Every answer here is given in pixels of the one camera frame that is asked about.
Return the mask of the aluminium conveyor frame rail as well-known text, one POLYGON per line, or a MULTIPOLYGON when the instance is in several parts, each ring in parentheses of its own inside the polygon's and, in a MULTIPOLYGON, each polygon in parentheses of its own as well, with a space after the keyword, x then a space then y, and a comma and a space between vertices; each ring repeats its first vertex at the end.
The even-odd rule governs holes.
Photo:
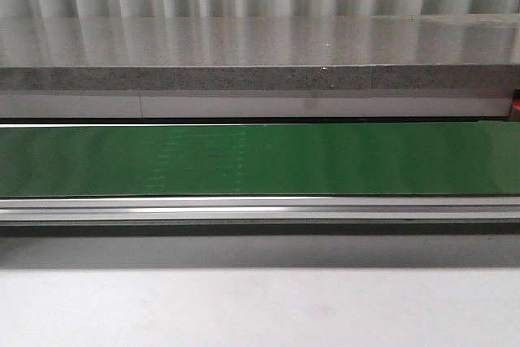
POLYGON ((134 223, 516 222, 519 198, 498 197, 31 197, 3 199, 3 225, 134 223))

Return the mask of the grey speckled stone counter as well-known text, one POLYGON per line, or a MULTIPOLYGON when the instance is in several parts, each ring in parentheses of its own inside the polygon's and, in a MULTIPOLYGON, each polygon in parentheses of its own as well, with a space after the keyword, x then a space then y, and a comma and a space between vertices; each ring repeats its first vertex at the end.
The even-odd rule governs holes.
POLYGON ((509 119, 517 15, 1 21, 5 121, 509 119))

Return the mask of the green conveyor belt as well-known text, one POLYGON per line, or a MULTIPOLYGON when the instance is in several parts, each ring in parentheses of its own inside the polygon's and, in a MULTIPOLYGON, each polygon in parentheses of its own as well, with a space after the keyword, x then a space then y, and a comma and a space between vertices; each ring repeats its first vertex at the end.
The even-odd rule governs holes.
POLYGON ((511 122, 3 128, 3 197, 516 195, 511 122))

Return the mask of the red plastic tray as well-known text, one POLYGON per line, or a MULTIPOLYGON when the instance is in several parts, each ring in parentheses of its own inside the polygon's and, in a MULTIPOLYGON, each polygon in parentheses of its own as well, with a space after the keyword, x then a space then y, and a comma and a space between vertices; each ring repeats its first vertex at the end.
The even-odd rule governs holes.
POLYGON ((520 121, 520 90, 516 90, 513 94, 513 100, 510 107, 509 120, 520 121))

